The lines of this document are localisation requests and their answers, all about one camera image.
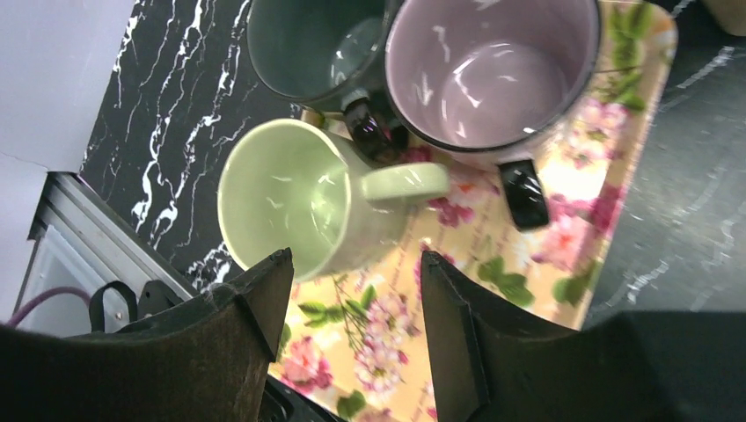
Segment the floral pattern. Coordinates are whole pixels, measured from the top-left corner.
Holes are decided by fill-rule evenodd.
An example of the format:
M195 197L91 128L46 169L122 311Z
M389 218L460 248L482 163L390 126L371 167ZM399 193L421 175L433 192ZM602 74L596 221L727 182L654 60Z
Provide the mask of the floral pattern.
M538 162L549 226L519 233L496 175L413 139L405 160L446 164L449 194L416 208L380 263L293 288L272 376L347 421L437 420L421 335L423 251L439 251L526 311L580 326L645 143L647 105L661 94L676 46L675 25L656 6L601 5L606 34L597 72L567 135ZM344 135L341 123L319 124Z

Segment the black mug handle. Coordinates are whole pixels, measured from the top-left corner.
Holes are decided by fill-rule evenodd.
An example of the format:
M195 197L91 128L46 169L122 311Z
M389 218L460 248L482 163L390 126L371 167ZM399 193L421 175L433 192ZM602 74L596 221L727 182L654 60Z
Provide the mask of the black mug handle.
M364 156L380 164L395 164L409 145L404 126L388 127L373 113L368 98L358 98L344 110L345 124L355 146Z
M549 224L544 190L533 160L498 164L510 216L519 231L538 229Z

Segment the mug handle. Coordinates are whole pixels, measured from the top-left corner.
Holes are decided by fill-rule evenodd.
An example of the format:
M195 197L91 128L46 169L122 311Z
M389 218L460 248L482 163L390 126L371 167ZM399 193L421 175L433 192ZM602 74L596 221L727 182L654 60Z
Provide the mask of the mug handle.
M448 195L450 178L438 163L399 164L371 171L361 179L362 196L368 201L405 199L423 202Z
M533 160L498 164L497 167L510 216L518 230L538 229L549 224L544 189Z
M342 113L347 131L364 156L380 164L399 162L409 144L409 131L404 126L389 128L373 113L368 97L351 102Z

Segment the wire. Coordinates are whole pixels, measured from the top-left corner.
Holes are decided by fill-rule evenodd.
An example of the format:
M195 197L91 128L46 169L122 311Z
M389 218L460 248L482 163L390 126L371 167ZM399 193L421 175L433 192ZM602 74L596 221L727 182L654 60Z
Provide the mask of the wire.
M91 304L91 297L85 293L85 291L75 288L75 287L54 287L50 288L49 290L42 292L38 296L34 297L32 300L28 301L25 305L23 305L18 312L13 314L11 318L8 320L5 325L15 328L17 327L21 321L24 320L28 316L28 314L31 313L32 310L36 309L37 306L41 305L43 302L45 302L47 299L52 298L57 295L75 295L81 299L83 299L83 302L85 302L85 307L87 308Z

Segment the mug rim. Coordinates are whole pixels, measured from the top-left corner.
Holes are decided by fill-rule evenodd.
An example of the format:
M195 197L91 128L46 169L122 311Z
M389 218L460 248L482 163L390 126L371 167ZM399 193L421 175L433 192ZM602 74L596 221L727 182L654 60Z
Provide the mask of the mug rim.
M342 81L340 84L334 85L329 90L323 91L318 95L310 96L310 97L294 97L290 95L283 94L276 90L275 88L269 86L267 81L264 77L259 73L259 71L254 66L254 54L252 53L252 48L250 47L251 41L249 39L249 31L246 31L246 43L249 44L248 50L249 50L249 58L251 59L252 68L254 69L254 73L256 73L259 80L266 86L275 96L277 96L280 99L284 99L286 101L290 101L293 103L298 104L313 104L317 103L319 101L323 101L325 99L333 98L334 96L346 91L349 88L349 85L352 85L352 81L356 81L362 74L364 74L368 69L370 69L370 66L373 64L373 62L377 59L377 54L380 51L381 48L384 49L383 55L385 56L385 49L387 45L387 41L389 39L389 31L391 30L391 27L393 25L393 22L397 16L397 13L395 13L395 10L397 10L397 4L400 0L384 0L385 1L385 10L384 15L381 23L381 35L378 37L378 41L376 41L375 44L375 50L371 49L371 53L368 54L365 57L365 60L362 61L360 66L358 66L352 74L348 78L346 78L344 81ZM256 1L252 2L252 5L249 6L249 12L246 15L246 24L249 24L249 21L252 18L252 12L254 10L254 5L256 4Z
M601 54L601 43L603 40L603 14L601 12L601 4L599 0L591 0L591 3L595 6L594 11L596 12L596 19L598 22L598 31L596 32L596 37L593 39L595 42L595 53L593 54L593 57L591 60L586 64L586 69L583 71L583 82L579 85L577 88L577 92L574 93L574 95L570 96L571 99L567 99L564 106L555 113L544 125L542 125L539 129L531 132L530 134L518 137L517 139L514 139L511 142L503 143L501 145L494 145L490 147L465 147L461 145L454 145L451 143L443 142L439 139L435 139L434 136L426 135L423 131L419 130L414 124L412 124L402 113L402 111L399 109L399 105L394 100L393 95L391 94L391 89L389 88L389 78L388 78L388 68L389 68L389 46L391 44L391 35L396 31L396 25L399 25L399 19L401 16L401 11L397 14L396 18L394 19L393 23L391 24L391 32L388 40L386 41L386 49L384 52L384 73L386 74L386 97L389 100L389 105L394 112L394 114L399 118L399 121L406 127L410 132L417 135L419 138L421 138L423 141L439 148L443 149L445 151L449 152L457 152L457 153L464 153L464 154L477 154L481 152L495 152L495 151L501 151L505 149L513 148L517 145L520 145L522 143L531 141L535 139L537 136L540 136L544 134L545 132L548 132L550 129L555 127L560 121L565 117L565 114L569 112L578 102L579 99L583 97L583 94L586 92L590 85L590 81L593 79L593 76L596 73L596 65L598 63L599 55ZM406 4L404 4L401 7L401 10L404 10L407 7Z
M329 252L326 254L324 260L322 260L318 265L313 267L310 271L306 272L305 274L302 274L303 276L299 276L296 273L293 274L293 283L300 283L304 282L310 279L313 279L314 277L317 277L318 274L321 272L321 270L329 263L329 261L332 259L332 257L337 253L339 248L342 244L342 239L347 233L347 224L349 223L349 216L350 216L350 209L351 209L351 188L352 183L350 181L349 176L349 165L347 164L347 160L342 156L341 152L337 148L336 145L334 145L333 141L329 138L329 136L318 127L313 126L310 123L306 123L301 120L297 119L290 119L290 118L283 118L283 119L274 119L267 121L265 123L262 123L252 129L250 129L248 132L246 132L241 138L236 142L236 144L233 146L233 149L230 151L230 154L228 155L228 158L225 160L225 165L223 166L223 170L220 172L220 178L217 182L217 225L220 228L220 234L223 237L223 241L225 242L225 247L228 249L228 253L230 257L233 259L233 261L238 264L239 267L241 267L242 270L246 271L252 266L247 265L246 262L238 256L238 254L235 253L235 247L231 246L230 236L227 233L227 230L225 228L225 209L226 206L224 205L224 202L226 201L225 195L224 195L224 187L223 183L224 180L227 177L227 174L230 171L231 164L235 163L235 160L238 159L238 156L240 155L239 151L242 151L243 149L246 149L248 145L251 144L251 139L256 137L256 135L263 131L266 131L268 129L272 129L273 127L277 126L294 126L294 127L300 127L302 129L308 130L313 135L317 136L319 139L324 141L324 144L326 147L332 151L332 153L339 158L339 160L345 165L345 168L347 169L347 172L345 174L345 213L344 213L344 220L342 221L342 225L340 227L340 235L337 237L336 241L332 245L332 247L329 249Z

